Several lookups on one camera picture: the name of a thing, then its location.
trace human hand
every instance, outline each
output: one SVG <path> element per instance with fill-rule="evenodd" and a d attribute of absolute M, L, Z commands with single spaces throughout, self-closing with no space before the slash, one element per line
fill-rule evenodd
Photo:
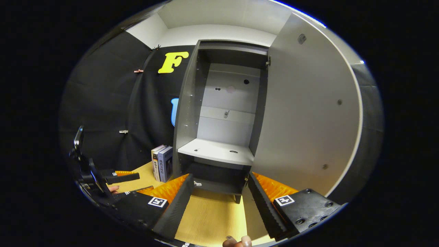
<path fill-rule="evenodd" d="M 241 241 L 236 242 L 232 236 L 227 236 L 227 240 L 223 242 L 223 247 L 252 247 L 252 240 L 249 236 L 244 236 Z"/>
<path fill-rule="evenodd" d="M 117 190 L 119 189 L 119 186 L 112 186 L 108 188 L 111 192 L 111 194 L 118 194 Z"/>

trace wooden floor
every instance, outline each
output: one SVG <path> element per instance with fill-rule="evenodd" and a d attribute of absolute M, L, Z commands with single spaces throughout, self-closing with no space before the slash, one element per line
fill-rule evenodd
<path fill-rule="evenodd" d="M 140 179 L 115 183 L 111 186 L 119 185 L 118 192 L 122 193 L 151 185 L 156 188 L 163 184 L 163 182 L 154 179 L 151 162 L 133 171 L 139 173 Z M 236 240 L 249 235 L 252 238 L 253 246 L 273 241 L 261 225 L 259 214 L 256 215 L 259 219 L 253 219 L 254 213 L 251 214 L 253 221 L 246 219 L 244 202 L 250 204 L 249 200 L 252 198 L 248 198 L 248 193 L 244 193 L 240 204 L 236 204 L 232 195 L 194 189 L 175 238 L 208 247 L 221 247 L 228 235 L 233 236 Z M 251 222 L 249 227 L 252 229 L 252 234 L 248 232 L 248 222 Z"/>

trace cabinet door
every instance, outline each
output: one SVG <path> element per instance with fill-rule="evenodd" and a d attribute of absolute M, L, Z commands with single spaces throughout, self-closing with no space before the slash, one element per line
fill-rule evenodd
<path fill-rule="evenodd" d="M 311 20 L 294 13 L 268 56 L 265 113 L 252 170 L 327 196 L 358 147 L 358 83 L 338 48 Z"/>

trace book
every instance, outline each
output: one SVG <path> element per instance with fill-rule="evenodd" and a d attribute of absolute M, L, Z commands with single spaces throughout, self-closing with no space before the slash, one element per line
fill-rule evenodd
<path fill-rule="evenodd" d="M 158 160 L 157 160 L 157 154 L 160 150 L 164 149 L 165 147 L 167 147 L 166 145 L 161 145 L 156 147 L 155 149 L 151 150 L 151 160 L 152 160 L 152 171 L 154 174 L 154 179 L 156 181 L 160 181 L 160 176 L 158 173 Z"/>
<path fill-rule="evenodd" d="M 172 147 L 166 147 L 158 153 L 158 170 L 160 181 L 166 183 L 172 173 Z"/>

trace yellow letter f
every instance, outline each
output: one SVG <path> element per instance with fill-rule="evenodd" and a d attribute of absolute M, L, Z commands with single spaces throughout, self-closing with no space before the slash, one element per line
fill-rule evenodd
<path fill-rule="evenodd" d="M 183 51 L 183 52 L 170 52 L 165 54 L 166 59 L 163 63 L 163 66 L 161 69 L 158 70 L 158 73 L 172 73 L 174 71 L 174 68 L 172 68 L 172 65 L 174 64 L 175 67 L 180 65 L 181 63 L 181 57 L 188 58 L 189 52 Z"/>

